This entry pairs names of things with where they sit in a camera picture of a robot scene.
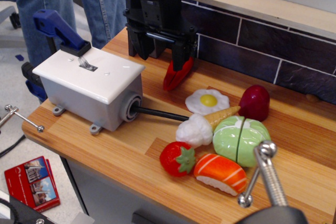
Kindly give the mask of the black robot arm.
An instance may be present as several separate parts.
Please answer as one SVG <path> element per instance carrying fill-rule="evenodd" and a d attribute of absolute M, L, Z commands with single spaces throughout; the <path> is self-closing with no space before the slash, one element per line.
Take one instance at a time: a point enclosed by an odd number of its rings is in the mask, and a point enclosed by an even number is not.
<path fill-rule="evenodd" d="M 175 89 L 191 71 L 197 51 L 197 28 L 182 16 L 182 0 L 126 0 L 123 14 L 129 55 L 146 60 L 171 50 L 163 89 Z"/>

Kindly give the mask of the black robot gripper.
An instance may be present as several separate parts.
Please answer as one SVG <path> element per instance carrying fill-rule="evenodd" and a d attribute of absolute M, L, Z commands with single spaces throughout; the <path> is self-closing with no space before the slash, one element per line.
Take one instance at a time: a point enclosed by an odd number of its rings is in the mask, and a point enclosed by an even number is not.
<path fill-rule="evenodd" d="M 180 0 L 127 0 L 129 55 L 147 60 L 155 42 L 171 46 L 172 60 L 163 89 L 175 89 L 191 71 L 196 51 L 196 27 L 182 16 Z"/>

